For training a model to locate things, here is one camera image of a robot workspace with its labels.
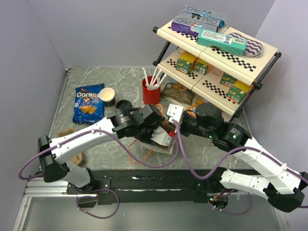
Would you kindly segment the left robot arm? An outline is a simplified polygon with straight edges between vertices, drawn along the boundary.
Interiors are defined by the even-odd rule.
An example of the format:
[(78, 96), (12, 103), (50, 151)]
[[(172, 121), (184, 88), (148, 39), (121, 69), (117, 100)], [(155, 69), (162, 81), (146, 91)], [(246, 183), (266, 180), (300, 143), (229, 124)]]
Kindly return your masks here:
[(91, 170), (74, 164), (70, 159), (77, 154), (109, 141), (124, 137), (149, 145), (168, 147), (173, 138), (162, 128), (165, 118), (158, 108), (148, 104), (138, 108), (120, 108), (93, 125), (72, 134), (50, 139), (38, 139), (38, 151), (42, 177), (46, 183), (65, 180), (74, 184), (83, 193), (95, 188)]

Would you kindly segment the brown paper takeout bag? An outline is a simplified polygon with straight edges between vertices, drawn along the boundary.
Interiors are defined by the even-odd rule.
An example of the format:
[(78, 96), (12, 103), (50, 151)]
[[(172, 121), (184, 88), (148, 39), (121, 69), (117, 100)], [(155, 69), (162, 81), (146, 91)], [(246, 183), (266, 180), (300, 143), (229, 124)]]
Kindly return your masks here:
[[(157, 107), (160, 107), (160, 112), (162, 115), (164, 115), (164, 108), (161, 104), (156, 104), (155, 105), (156, 108)], [(174, 144), (176, 143), (175, 140), (174, 140), (174, 129), (173, 128), (167, 128), (168, 127), (168, 124), (167, 122), (163, 122), (162, 124), (162, 128), (161, 129), (164, 129), (167, 133), (168, 133), (168, 136), (167, 138), (170, 138), (170, 144), (169, 146), (162, 146), (162, 145), (159, 145), (158, 143), (154, 143), (153, 145), (150, 145), (150, 144), (147, 144), (147, 143), (144, 143), (144, 142), (141, 142), (140, 140), (138, 139), (135, 139), (129, 146), (128, 146), (128, 150), (130, 150), (130, 148), (132, 147), (132, 145), (134, 143), (139, 143), (140, 146), (141, 146), (141, 150), (145, 149), (145, 150), (149, 150), (148, 154), (144, 156), (144, 158), (140, 161), (142, 162), (145, 162), (146, 163), (146, 160), (151, 156), (151, 154), (153, 152), (156, 152), (156, 153), (160, 153), (160, 154), (169, 154), (169, 155), (173, 155), (172, 152), (173, 152), (173, 147), (174, 147)], [(128, 160), (134, 164), (134, 165), (140, 165), (141, 163), (139, 163), (138, 161), (134, 161), (133, 158), (131, 157), (131, 155), (128, 154)]]

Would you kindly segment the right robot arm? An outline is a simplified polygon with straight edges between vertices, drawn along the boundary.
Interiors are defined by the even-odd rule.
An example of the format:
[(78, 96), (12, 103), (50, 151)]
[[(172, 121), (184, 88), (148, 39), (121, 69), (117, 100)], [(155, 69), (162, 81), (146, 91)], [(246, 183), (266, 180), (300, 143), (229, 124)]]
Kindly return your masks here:
[[(256, 139), (238, 124), (225, 122), (218, 108), (210, 103), (197, 106), (195, 116), (188, 114), (180, 105), (170, 104), (167, 116), (175, 125), (178, 143), (190, 172), (199, 180), (210, 180), (211, 188), (220, 192), (224, 188), (240, 190), (266, 199), (273, 207), (283, 212), (305, 208), (303, 190), (308, 185), (308, 174), (297, 172), (267, 152)], [(222, 160), (204, 176), (191, 166), (186, 155), (182, 135), (190, 134), (211, 139), (214, 146), (241, 159), (258, 175), (244, 175), (220, 168)]]

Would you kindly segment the paper coffee cup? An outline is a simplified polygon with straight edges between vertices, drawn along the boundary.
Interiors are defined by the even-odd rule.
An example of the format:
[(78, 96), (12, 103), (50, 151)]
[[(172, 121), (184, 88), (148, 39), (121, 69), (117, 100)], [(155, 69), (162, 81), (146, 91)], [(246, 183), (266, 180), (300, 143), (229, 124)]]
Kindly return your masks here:
[(115, 105), (115, 91), (112, 88), (104, 88), (99, 93), (99, 98), (103, 101), (106, 108), (112, 108)]

